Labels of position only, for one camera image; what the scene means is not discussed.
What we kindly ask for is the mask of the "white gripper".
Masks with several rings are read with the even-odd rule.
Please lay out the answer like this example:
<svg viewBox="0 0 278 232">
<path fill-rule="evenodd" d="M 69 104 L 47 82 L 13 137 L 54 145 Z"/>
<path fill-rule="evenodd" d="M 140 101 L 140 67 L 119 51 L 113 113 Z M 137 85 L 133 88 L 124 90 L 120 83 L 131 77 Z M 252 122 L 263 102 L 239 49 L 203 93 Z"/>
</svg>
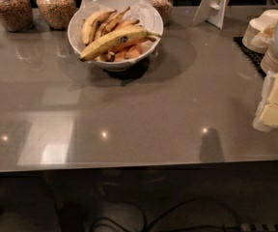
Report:
<svg viewBox="0 0 278 232">
<path fill-rule="evenodd" d="M 264 132 L 278 128 L 278 72 L 268 72 L 264 79 L 253 128 Z"/>
</svg>

